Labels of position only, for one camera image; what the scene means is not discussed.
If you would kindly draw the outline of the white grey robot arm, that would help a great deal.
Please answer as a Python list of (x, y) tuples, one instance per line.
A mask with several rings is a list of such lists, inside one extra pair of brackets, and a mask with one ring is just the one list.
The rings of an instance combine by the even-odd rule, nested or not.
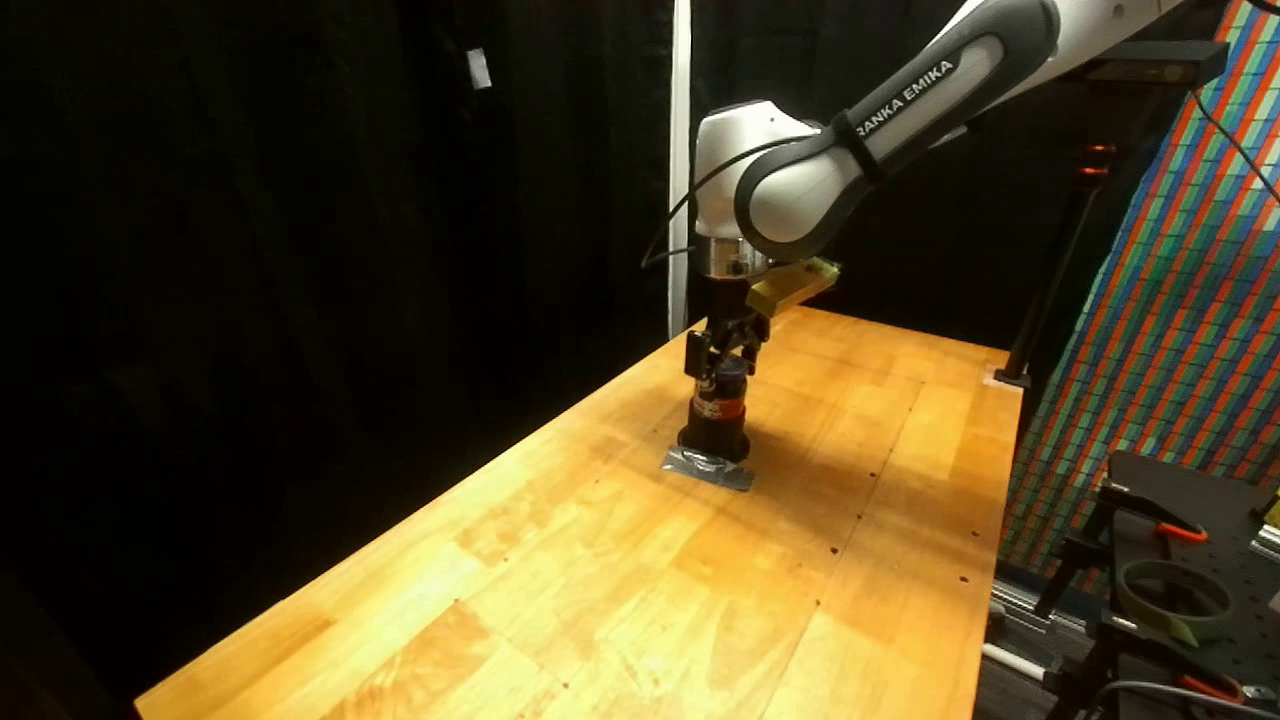
[(686, 339), (700, 400), (741, 400), (767, 339), (758, 285), (799, 273), (899, 165), (982, 110), (1050, 82), (1171, 15), (1182, 0), (965, 0), (942, 29), (867, 95), (827, 118), (775, 98), (721, 109), (695, 123), (690, 224), (706, 238), (706, 285), (729, 291)]

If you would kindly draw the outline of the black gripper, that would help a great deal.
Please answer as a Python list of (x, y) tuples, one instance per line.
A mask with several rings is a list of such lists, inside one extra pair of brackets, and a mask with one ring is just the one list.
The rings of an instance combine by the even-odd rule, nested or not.
[(704, 279), (704, 328), (683, 339), (683, 372), (706, 400), (741, 400), (767, 339), (767, 316), (744, 279)]

